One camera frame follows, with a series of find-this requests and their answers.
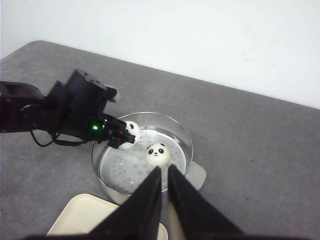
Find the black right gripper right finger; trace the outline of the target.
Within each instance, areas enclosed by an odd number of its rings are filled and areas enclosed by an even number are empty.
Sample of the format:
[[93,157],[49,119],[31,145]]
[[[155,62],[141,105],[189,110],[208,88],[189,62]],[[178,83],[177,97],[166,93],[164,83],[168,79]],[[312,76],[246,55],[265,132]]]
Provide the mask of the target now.
[[169,199],[187,240],[245,240],[244,232],[213,207],[175,165],[168,168]]

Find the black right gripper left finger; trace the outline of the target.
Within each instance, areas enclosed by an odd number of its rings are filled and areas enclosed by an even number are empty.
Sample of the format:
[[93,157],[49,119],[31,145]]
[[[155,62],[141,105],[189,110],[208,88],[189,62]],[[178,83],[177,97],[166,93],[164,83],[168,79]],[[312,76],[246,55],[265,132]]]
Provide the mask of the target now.
[[156,240],[162,208],[162,173],[156,166],[132,195],[89,233],[30,235],[25,240]]

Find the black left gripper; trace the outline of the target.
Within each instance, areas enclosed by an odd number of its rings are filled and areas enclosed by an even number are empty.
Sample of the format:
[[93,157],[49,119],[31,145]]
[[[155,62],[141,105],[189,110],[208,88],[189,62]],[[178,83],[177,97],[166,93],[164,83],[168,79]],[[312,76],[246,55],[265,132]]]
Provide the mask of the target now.
[[115,102],[118,91],[104,85],[88,72],[75,69],[66,83],[57,81],[47,100],[57,112],[54,131],[88,140],[104,125],[110,129],[107,145],[111,148],[132,148],[135,135],[126,129],[127,123],[105,114],[108,101]]

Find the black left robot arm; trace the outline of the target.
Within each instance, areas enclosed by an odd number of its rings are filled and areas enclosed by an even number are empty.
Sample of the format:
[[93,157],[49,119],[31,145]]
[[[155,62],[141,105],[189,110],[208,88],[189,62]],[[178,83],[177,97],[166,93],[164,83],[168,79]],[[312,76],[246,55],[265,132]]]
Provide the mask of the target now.
[[57,81],[47,96],[28,83],[1,81],[0,131],[41,130],[60,146],[106,141],[118,149],[124,143],[133,144],[136,136],[126,122],[104,112],[117,94],[115,88],[81,69],[75,69],[66,83]]

